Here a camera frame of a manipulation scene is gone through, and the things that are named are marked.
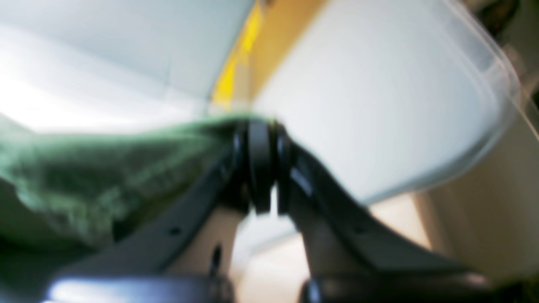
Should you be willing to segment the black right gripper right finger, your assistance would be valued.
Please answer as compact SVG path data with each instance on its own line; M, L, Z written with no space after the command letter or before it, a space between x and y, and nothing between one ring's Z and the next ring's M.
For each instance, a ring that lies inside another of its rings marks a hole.
M278 212L302 234L310 278L300 303L496 303L489 280L412 243L356 203L331 173L274 130Z

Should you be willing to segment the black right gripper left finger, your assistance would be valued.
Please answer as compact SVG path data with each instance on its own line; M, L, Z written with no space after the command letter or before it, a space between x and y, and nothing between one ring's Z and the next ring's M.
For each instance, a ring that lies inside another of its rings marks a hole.
M228 270L239 223L269 213L272 126L242 123L224 155L154 221L62 268L46 303L234 303Z

